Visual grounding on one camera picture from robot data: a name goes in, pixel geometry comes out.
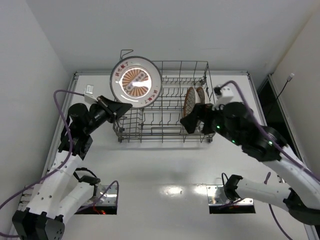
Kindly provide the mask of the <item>floral plate brown rim front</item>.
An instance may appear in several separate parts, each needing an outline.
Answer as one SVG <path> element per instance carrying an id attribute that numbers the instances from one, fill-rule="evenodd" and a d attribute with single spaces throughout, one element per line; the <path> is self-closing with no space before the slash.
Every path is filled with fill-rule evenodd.
<path id="1" fill-rule="evenodd" d="M 194 87 L 190 87 L 185 95 L 183 116 L 186 117 L 187 115 L 189 115 L 193 111 L 195 105 L 199 103 L 199 101 L 199 95 L 196 89 Z"/>

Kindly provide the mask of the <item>floral plate brown rim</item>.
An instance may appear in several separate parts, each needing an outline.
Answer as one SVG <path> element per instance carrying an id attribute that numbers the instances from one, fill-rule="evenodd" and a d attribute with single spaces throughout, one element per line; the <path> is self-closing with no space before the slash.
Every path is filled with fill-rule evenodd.
<path id="1" fill-rule="evenodd" d="M 199 103 L 199 101 L 199 95 L 196 89 L 194 87 L 190 87 L 185 95 L 183 116 L 186 117 L 187 115 L 189 115 L 193 111 L 195 105 Z"/>
<path id="2" fill-rule="evenodd" d="M 200 99 L 200 103 L 201 104 L 205 104 L 206 103 L 206 92 L 204 90 L 204 88 L 202 86 L 199 86 L 197 89 L 197 94 L 199 96 Z"/>

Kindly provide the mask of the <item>white plate red characters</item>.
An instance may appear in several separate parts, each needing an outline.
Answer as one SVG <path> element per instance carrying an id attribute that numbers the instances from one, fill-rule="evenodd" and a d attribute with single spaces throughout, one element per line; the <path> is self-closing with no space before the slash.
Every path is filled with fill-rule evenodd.
<path id="1" fill-rule="evenodd" d="M 115 65 L 109 85 L 118 102 L 131 104 L 134 109 L 143 109 L 160 96 L 162 75 L 151 60 L 130 56 Z"/>

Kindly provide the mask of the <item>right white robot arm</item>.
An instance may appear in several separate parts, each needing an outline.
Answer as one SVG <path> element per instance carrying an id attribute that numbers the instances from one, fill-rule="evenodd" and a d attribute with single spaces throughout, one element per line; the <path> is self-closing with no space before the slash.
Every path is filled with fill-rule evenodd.
<path id="1" fill-rule="evenodd" d="M 303 224 L 319 225 L 320 183 L 274 128 L 258 124 L 252 110 L 242 102 L 217 108 L 197 103 L 180 120 L 189 134 L 195 132 L 198 122 L 203 123 L 203 134 L 219 134 L 284 180 L 266 185 L 232 174 L 223 187 L 230 201 L 254 199 L 283 209 Z"/>

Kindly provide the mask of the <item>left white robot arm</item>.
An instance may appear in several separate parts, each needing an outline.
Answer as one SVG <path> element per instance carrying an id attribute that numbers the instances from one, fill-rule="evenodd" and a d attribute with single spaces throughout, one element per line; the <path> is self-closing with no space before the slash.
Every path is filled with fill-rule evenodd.
<path id="1" fill-rule="evenodd" d="M 70 218 L 82 205 L 97 196 L 101 180 L 82 176 L 74 189 L 64 195 L 70 179 L 86 157 L 93 139 L 91 133 L 103 123 L 114 123 L 131 107 L 104 96 L 85 95 L 87 107 L 76 103 L 69 107 L 54 162 L 25 210 L 17 210 L 12 223 L 21 240 L 60 240 Z"/>

